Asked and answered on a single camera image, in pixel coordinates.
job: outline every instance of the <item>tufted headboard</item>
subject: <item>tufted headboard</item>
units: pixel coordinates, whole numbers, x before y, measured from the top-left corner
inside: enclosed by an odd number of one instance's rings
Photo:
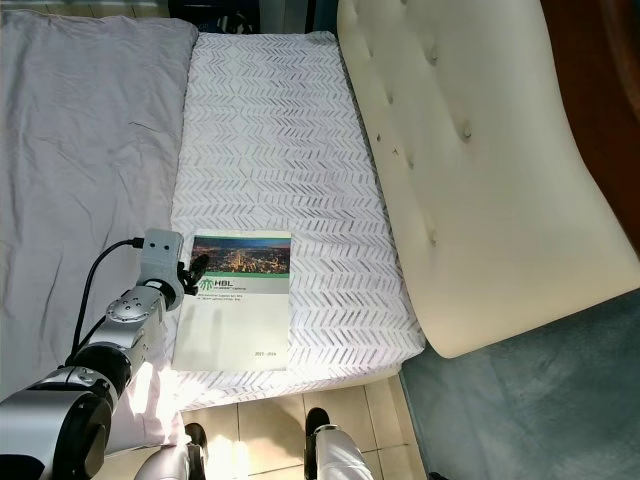
[[[640,286],[571,134],[539,0],[341,0],[338,35],[441,355]]]

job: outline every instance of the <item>book cover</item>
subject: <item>book cover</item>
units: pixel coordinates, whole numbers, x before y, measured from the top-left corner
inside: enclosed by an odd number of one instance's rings
[[[291,234],[199,231],[191,262],[209,257],[198,295],[185,296],[173,368],[284,370]]]

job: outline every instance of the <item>green logo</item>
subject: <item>green logo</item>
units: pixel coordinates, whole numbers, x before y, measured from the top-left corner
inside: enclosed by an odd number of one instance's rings
[[[200,288],[200,290],[204,290],[205,292],[213,290],[213,280],[204,278],[200,280],[200,284],[198,285],[198,287]]]

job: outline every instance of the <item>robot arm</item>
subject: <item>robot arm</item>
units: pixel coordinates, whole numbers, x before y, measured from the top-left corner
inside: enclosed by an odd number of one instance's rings
[[[85,479],[102,467],[118,399],[160,340],[165,311],[181,304],[185,290],[195,295],[204,273],[206,259],[198,272],[182,270],[182,241],[149,230],[136,285],[107,307],[64,367],[0,403],[0,471]]]

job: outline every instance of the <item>white patterned sheet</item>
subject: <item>white patterned sheet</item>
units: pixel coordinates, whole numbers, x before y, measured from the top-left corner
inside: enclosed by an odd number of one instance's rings
[[[328,387],[424,348],[329,33],[200,35],[172,225],[185,260],[200,228],[293,235],[287,371],[179,372],[182,409]]]

